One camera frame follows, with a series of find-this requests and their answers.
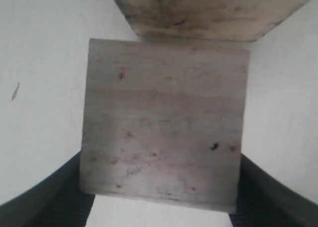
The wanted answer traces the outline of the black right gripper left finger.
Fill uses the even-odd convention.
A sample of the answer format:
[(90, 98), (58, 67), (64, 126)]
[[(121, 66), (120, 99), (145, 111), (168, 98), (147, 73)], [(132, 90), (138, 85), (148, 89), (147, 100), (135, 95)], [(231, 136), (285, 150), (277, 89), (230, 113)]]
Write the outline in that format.
[(80, 189), (80, 154), (0, 206), (2, 227), (84, 227), (95, 195)]

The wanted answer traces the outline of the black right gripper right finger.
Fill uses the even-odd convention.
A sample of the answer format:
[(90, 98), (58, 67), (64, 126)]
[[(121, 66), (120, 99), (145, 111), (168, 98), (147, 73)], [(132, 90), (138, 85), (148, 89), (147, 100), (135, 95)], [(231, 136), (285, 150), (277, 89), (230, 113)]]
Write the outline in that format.
[(316, 227), (318, 205), (241, 156), (234, 227)]

